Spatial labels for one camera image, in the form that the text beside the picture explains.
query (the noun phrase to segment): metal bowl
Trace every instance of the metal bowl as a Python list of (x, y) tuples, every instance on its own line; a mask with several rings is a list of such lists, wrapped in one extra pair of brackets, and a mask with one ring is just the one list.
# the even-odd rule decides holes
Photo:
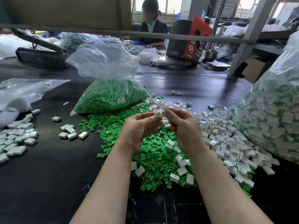
[(213, 62), (217, 57), (218, 51), (214, 49), (204, 49), (202, 51), (202, 60), (205, 62)]

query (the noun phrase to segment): person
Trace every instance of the person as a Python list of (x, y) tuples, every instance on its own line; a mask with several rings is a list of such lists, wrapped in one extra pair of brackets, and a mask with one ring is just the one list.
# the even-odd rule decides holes
[[(70, 224), (125, 223), (132, 158), (140, 150), (142, 140), (162, 125), (162, 118), (154, 114), (140, 113), (125, 120)], [(197, 118), (179, 109), (167, 109), (165, 115), (179, 148), (190, 160), (211, 223), (272, 223), (205, 145)]]
[[(158, 0), (145, 0), (142, 4), (142, 11), (145, 21), (143, 21), (141, 24), (141, 32), (168, 33), (167, 25), (158, 20), (158, 15), (161, 15), (161, 11), (159, 11)], [(121, 39), (129, 39), (133, 41), (138, 40), (140, 43), (144, 43), (144, 45), (150, 45), (152, 47), (164, 46), (164, 39), (158, 38), (141, 37), (134, 39), (129, 37), (121, 37)]]

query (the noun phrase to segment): light blue shirt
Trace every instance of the light blue shirt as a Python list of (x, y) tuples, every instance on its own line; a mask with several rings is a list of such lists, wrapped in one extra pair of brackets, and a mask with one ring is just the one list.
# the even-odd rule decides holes
[(150, 23), (147, 23), (147, 26), (153, 31), (154, 30), (154, 26), (155, 26), (155, 24), (156, 24), (156, 22), (157, 22), (157, 19), (152, 23), (152, 24), (150, 24)]

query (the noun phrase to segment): black tabletop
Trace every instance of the black tabletop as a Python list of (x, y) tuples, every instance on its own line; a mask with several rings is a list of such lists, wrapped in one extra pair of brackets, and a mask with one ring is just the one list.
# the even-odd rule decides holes
[[(0, 164), (0, 223), (68, 223), (98, 175), (104, 160), (97, 159), (102, 141), (92, 132), (82, 141), (62, 140), (60, 126), (78, 124), (85, 116), (70, 116), (84, 90), (94, 78), (80, 77), (75, 68), (43, 70), (20, 64), (16, 59), (0, 61), (0, 81), (9, 78), (70, 79), (47, 92), (32, 104), (41, 109), (33, 123), (39, 133), (37, 144), (20, 156)], [(227, 77), (226, 72), (159, 69), (140, 66), (135, 79), (149, 93), (164, 95), (167, 101), (191, 101), (192, 108), (207, 110), (209, 104), (230, 107), (241, 100), (252, 86), (244, 79)], [(176, 90), (181, 97), (171, 95)], [(60, 123), (52, 117), (62, 118)], [(299, 199), (295, 184), (298, 166), (279, 158), (280, 166), (268, 176), (262, 168), (253, 176), (252, 199), (274, 223), (296, 219)], [(198, 188), (173, 184), (142, 192), (141, 181), (131, 177), (127, 223), (209, 223)]]

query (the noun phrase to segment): white label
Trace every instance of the white label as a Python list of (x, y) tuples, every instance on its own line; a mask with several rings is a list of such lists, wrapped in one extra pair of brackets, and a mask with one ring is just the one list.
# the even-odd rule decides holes
[(124, 97), (119, 97), (118, 98), (118, 103), (119, 104), (122, 104), (122, 103), (125, 103), (126, 102), (126, 99)]

